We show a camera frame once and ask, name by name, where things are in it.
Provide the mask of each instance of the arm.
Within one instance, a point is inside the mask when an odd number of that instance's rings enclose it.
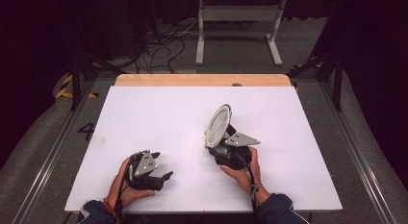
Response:
[[[306,224],[308,223],[301,216],[293,212],[292,200],[285,194],[271,194],[267,191],[261,181],[261,168],[258,164],[258,152],[255,148],[249,147],[251,151],[251,170],[254,175],[255,184],[259,190],[256,192],[256,202],[258,205],[258,214],[264,224]],[[220,167],[228,176],[237,181],[238,186],[251,195],[251,181],[245,169],[233,170],[226,165]]]
[[[122,180],[123,174],[126,169],[126,165],[129,159],[122,163],[119,172],[112,182],[111,189],[109,190],[108,196],[104,199],[104,202],[100,201],[89,201],[81,208],[81,212],[78,215],[77,223],[112,223],[116,222],[116,214],[114,212],[114,207],[119,192],[120,182]],[[154,195],[154,190],[136,190],[128,187],[126,180],[123,183],[124,190],[122,192],[121,201],[123,209],[127,208],[132,202],[137,199],[141,199],[148,196]]]

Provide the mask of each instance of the person's right hand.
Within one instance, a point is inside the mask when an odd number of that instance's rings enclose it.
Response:
[[[254,176],[255,184],[258,186],[259,190],[256,193],[256,199],[258,205],[261,205],[267,200],[270,196],[269,192],[264,188],[261,181],[261,167],[258,164],[258,151],[254,147],[249,146],[249,151],[251,152],[251,171]],[[234,170],[226,165],[220,167],[228,176],[237,181],[238,186],[246,193],[252,193],[251,181],[249,175],[246,172],[246,169]]]

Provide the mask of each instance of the metal rail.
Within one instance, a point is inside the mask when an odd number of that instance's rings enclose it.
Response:
[[[351,133],[351,130],[345,120],[344,115],[341,112],[338,112],[336,106],[332,101],[332,92],[327,83],[319,83],[320,90],[325,97],[332,113],[336,117],[337,122],[339,123],[344,139],[347,143],[347,150],[350,154],[350,157],[353,159],[354,164],[358,173],[360,174],[361,180],[367,190],[367,193],[370,196],[371,202],[374,204],[374,208],[377,211],[381,222],[384,224],[394,224],[397,223],[391,210],[384,198],[382,189],[375,178],[374,173],[371,170],[369,162],[366,157],[364,157],[360,147],[358,146],[354,136]]]
[[[20,209],[15,215],[13,224],[27,223],[39,197],[42,194],[42,191],[45,188],[45,185],[48,182],[49,177],[51,176],[54,166],[56,165],[60,157],[60,154],[64,149],[64,144],[69,134],[69,131],[71,130],[72,124],[74,123],[76,117],[78,116],[80,110],[82,109],[84,101],[87,99],[87,95],[90,93],[93,84],[94,82],[85,82],[85,86],[83,87],[81,92],[82,100],[79,102],[79,105],[76,108],[76,110],[69,113],[56,141],[54,142],[47,158],[45,159],[44,164],[39,170],[37,177],[35,178],[29,192],[27,193],[26,198],[24,199]]]

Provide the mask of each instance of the hand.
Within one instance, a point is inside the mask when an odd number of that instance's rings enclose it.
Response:
[[[252,160],[251,160],[251,171],[254,176],[255,184],[258,186],[259,190],[256,193],[256,200],[258,205],[261,205],[270,197],[270,193],[264,188],[261,182],[261,167],[258,164],[258,151],[254,148],[249,146],[249,151],[251,152]],[[251,195],[252,187],[251,187],[251,180],[249,178],[248,173],[246,172],[247,169],[240,169],[234,170],[226,165],[222,165],[219,167],[222,171],[224,171],[228,176],[235,179],[237,181],[238,186]]]
[[[111,189],[109,190],[109,194],[106,197],[106,201],[108,201],[112,209],[115,207],[117,195],[119,192],[120,182],[122,181],[123,173],[125,172],[126,165],[128,164],[129,160],[130,159],[128,158],[122,163],[122,166],[120,167],[119,172],[117,173],[117,175],[114,178],[114,181],[112,182]],[[122,196],[121,196],[123,209],[127,208],[130,204],[132,204],[132,202],[134,202],[137,199],[141,199],[144,197],[154,195],[154,190],[150,190],[150,189],[137,190],[137,189],[127,187],[127,186],[128,184],[125,180],[123,182],[122,189],[124,188],[126,189],[123,191]]]

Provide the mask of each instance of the metal gripper jaw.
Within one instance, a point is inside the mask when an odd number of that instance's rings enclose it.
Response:
[[[125,172],[129,187],[139,190],[163,188],[165,181],[170,179],[173,171],[166,173],[162,178],[149,176],[158,167],[154,159],[159,156],[159,152],[151,154],[150,150],[144,150],[131,156],[128,170]]]

